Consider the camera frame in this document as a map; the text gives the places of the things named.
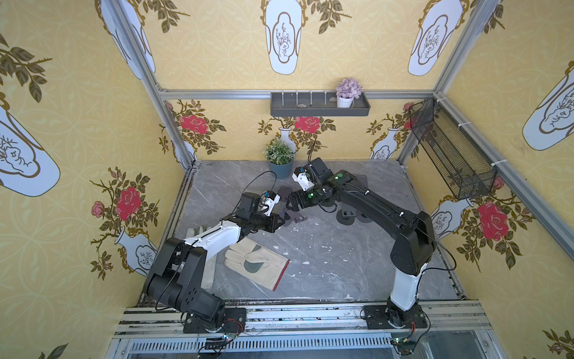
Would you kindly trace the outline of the dark phone stand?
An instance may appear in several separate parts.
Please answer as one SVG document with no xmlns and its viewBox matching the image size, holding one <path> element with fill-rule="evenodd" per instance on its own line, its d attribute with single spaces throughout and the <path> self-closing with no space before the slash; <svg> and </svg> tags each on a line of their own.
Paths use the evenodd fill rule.
<svg viewBox="0 0 574 359">
<path fill-rule="evenodd" d="M 337 213 L 336 213 L 336 220 L 343 225 L 346 226 L 351 226 L 352 224 L 354 224 L 355 222 L 355 218 L 356 218 L 356 213 L 354 211 L 354 209 L 340 209 Z"/>
</svg>

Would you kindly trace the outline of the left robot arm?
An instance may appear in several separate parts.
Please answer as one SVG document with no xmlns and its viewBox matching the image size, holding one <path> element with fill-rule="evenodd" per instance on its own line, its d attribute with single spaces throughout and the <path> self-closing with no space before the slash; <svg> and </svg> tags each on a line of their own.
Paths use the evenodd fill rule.
<svg viewBox="0 0 574 359">
<path fill-rule="evenodd" d="M 249 239 L 259 230 L 274 233 L 284 220 L 273 209 L 280 201 L 274 191 L 244 193 L 237 208 L 203 233 L 186 239 L 170 238 L 155 257 L 146 278 L 145 293 L 158 303 L 191 314 L 218 328 L 224 322 L 224 300 L 201 286 L 206 262 L 224 253 L 229 269 L 276 290 L 289 260 Z"/>
</svg>

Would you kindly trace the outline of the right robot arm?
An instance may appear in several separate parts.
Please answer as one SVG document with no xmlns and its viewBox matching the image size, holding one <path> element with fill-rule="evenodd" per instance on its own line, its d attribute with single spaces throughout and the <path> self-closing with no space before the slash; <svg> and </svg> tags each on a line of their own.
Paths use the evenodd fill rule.
<svg viewBox="0 0 574 359">
<path fill-rule="evenodd" d="M 418 288 L 436 250 L 431 217 L 426 212 L 402 209 L 364 186 L 356 176 L 340 171 L 320 178 L 298 168 L 291 178 L 300 186 L 288 199 L 288 206 L 298 211 L 330 202 L 347 204 L 386 231 L 395 243 L 390 258 L 396 268 L 390 309 L 407 314 L 418 305 Z"/>
</svg>

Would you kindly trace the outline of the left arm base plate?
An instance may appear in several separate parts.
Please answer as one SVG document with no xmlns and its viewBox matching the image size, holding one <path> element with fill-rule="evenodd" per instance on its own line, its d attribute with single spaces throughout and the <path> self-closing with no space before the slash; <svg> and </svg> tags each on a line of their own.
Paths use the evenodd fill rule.
<svg viewBox="0 0 574 359">
<path fill-rule="evenodd" d="M 211 320 L 198 314 L 186 314 L 184 334 L 240 334 L 245 330 L 245 308 L 223 308 Z"/>
</svg>

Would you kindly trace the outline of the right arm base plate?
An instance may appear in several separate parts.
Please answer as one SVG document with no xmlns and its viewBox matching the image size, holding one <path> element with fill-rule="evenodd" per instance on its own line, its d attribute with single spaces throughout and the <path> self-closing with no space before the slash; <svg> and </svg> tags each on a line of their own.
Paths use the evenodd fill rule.
<svg viewBox="0 0 574 359">
<path fill-rule="evenodd" d="M 428 320 L 419 303 L 415 303 L 408 311 L 403 311 L 398 306 L 390 305 L 366 305 L 361 317 L 366 321 L 369 330 L 375 329 L 426 329 Z"/>
</svg>

